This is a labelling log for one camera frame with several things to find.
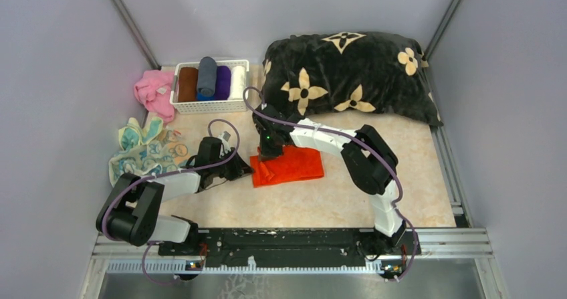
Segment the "orange towel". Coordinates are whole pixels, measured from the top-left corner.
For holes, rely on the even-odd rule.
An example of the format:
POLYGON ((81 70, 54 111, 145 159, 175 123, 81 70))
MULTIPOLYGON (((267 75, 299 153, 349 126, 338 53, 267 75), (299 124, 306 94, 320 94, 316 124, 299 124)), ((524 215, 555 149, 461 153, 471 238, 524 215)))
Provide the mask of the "orange towel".
POLYGON ((312 148, 285 146, 283 155, 276 159, 261 161, 259 155, 251 156, 250 165, 253 169, 254 188, 320 179, 324 176, 321 154, 312 148))

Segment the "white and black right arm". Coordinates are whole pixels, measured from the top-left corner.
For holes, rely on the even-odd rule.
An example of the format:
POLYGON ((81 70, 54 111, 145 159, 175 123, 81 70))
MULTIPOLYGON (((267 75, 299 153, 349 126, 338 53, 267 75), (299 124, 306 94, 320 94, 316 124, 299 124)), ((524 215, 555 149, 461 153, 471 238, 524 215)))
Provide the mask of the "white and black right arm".
POLYGON ((396 212, 399 160, 374 127, 344 130, 298 115, 285 118, 271 105, 254 110, 253 122, 260 137, 262 161, 282 158, 287 146, 310 148, 342 159, 352 182, 370 197, 379 250, 393 254, 402 246, 407 222, 396 212))

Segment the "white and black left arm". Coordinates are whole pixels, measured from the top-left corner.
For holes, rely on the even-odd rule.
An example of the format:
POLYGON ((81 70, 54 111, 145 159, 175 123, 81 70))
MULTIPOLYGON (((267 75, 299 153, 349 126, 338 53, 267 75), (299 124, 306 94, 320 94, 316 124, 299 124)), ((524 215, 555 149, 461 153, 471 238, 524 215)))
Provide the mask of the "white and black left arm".
POLYGON ((152 241, 174 243, 185 255, 201 244, 198 225, 182 217, 160 215, 160 206, 183 195, 203 192, 216 178, 234 181, 253 169, 225 138, 207 136, 176 171, 139 177, 124 173, 96 219, 96 229, 108 239, 142 246, 152 241))

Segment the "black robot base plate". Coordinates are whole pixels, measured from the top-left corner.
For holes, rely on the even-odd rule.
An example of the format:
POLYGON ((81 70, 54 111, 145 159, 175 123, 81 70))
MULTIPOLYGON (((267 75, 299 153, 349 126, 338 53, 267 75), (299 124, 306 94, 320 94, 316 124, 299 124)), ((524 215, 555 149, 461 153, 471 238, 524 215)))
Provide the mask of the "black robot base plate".
POLYGON ((389 255, 408 262, 421 247, 410 230, 389 241, 372 228, 210 228, 191 232, 183 243, 165 241, 158 254, 197 256, 207 268, 358 268, 389 255))

